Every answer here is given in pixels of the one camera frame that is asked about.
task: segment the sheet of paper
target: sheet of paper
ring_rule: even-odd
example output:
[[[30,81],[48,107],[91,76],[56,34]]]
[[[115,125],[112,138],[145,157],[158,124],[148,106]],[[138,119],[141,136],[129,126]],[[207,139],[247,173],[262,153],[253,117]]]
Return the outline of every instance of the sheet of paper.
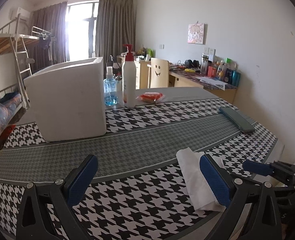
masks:
[[[225,90],[225,83],[220,80],[212,79],[209,77],[197,77],[197,79],[199,79],[201,82],[204,82],[204,83],[213,85],[219,89]]]

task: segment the ladder rung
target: ladder rung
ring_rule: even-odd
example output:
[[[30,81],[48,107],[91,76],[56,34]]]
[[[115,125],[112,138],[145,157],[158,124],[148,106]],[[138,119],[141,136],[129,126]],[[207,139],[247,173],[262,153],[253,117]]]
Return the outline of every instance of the ladder rung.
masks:
[[[30,68],[27,68],[27,69],[21,71],[20,74],[22,74],[22,73],[24,73],[24,72],[26,72],[26,71],[29,71],[29,70],[30,70]]]

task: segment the air conditioner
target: air conditioner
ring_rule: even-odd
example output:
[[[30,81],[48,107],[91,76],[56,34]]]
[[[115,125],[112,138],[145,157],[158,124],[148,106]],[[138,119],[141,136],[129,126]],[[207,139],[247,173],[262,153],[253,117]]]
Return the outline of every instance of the air conditioner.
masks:
[[[21,19],[22,20],[28,20],[30,18],[31,13],[27,10],[24,10],[21,7],[18,7],[17,10],[14,10],[12,13],[12,17],[11,20],[13,20],[14,18],[16,18],[18,16],[18,14],[21,14]]]

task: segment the plastic bag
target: plastic bag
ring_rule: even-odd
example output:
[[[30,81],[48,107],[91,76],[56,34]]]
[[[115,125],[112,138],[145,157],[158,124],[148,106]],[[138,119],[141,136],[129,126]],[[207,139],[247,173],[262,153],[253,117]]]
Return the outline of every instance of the plastic bag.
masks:
[[[143,95],[140,95],[136,99],[143,102],[157,104],[157,103],[160,103],[164,98],[165,98],[165,95],[163,95],[162,93],[147,92],[147,93],[144,93]]]

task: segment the headphones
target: headphones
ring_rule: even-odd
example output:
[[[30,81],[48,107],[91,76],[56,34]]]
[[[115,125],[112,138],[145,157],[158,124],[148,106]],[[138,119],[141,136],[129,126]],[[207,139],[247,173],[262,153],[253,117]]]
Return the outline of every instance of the headphones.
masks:
[[[200,62],[198,60],[190,60],[190,59],[187,59],[185,62],[184,62],[184,65],[186,68],[199,68],[200,67]]]

